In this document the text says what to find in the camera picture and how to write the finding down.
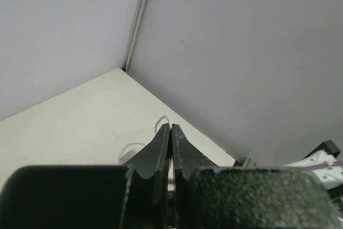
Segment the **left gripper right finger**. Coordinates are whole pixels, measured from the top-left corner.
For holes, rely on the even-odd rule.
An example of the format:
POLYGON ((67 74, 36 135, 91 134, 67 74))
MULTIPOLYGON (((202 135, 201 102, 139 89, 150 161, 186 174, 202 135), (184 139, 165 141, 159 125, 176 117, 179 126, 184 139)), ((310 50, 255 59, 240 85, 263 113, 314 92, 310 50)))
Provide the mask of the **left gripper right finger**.
POLYGON ((220 167, 171 129, 177 228, 337 228, 335 208, 311 171, 220 167))

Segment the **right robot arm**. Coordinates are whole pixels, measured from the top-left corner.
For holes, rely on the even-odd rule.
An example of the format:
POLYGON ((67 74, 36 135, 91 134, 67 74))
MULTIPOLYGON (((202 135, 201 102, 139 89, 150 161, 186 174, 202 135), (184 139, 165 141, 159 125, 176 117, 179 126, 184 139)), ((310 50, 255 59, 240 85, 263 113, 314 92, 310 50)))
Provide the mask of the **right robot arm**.
POLYGON ((320 143, 300 161, 286 164, 284 167, 298 167, 311 170, 321 181, 334 201, 342 199, 342 161, 337 157, 341 150, 331 141, 320 143))

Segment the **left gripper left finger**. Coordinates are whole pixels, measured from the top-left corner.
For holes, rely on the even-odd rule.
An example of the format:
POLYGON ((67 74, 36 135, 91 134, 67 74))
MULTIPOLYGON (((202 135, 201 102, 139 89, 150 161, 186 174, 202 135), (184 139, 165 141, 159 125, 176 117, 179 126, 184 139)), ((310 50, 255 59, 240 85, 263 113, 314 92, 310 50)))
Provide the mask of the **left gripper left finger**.
POLYGON ((122 165, 35 165, 1 191, 1 228, 166 228, 170 127, 122 165))

